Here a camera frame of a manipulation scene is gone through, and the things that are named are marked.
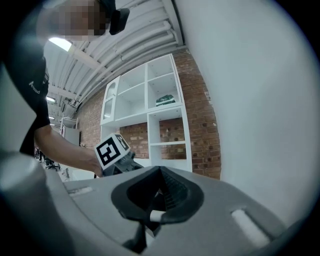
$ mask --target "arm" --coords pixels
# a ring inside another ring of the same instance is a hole
[[[41,151],[53,161],[102,176],[95,152],[73,145],[54,131],[50,124],[36,129],[34,139]]]

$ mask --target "white shelving unit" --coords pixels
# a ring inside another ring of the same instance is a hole
[[[172,95],[175,102],[156,106],[156,100],[166,95]],[[118,76],[108,83],[103,99],[101,139],[120,127],[147,122],[149,160],[141,159],[141,162],[192,172],[186,107],[172,54]],[[182,118],[185,139],[161,142],[159,122],[175,118]],[[171,145],[184,145],[186,159],[162,159],[161,148]]]

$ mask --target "white ceiling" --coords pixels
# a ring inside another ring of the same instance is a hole
[[[74,41],[75,51],[66,52],[50,41],[45,45],[48,96],[56,99],[48,102],[49,116],[55,118],[51,123],[60,123],[63,102],[79,106],[115,77],[183,45],[171,0],[115,3],[117,9],[130,9],[124,31],[113,36],[107,33],[91,42]]]

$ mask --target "white cube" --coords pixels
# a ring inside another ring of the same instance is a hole
[[[103,170],[123,158],[130,151],[129,144],[118,133],[111,133],[94,147]]]

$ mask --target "black t-shirt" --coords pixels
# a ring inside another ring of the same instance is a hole
[[[20,148],[20,152],[32,156],[35,130],[50,124],[46,99],[49,74],[44,48],[36,36],[36,24],[41,8],[35,9],[21,24],[4,61],[15,86],[36,113],[36,119]]]

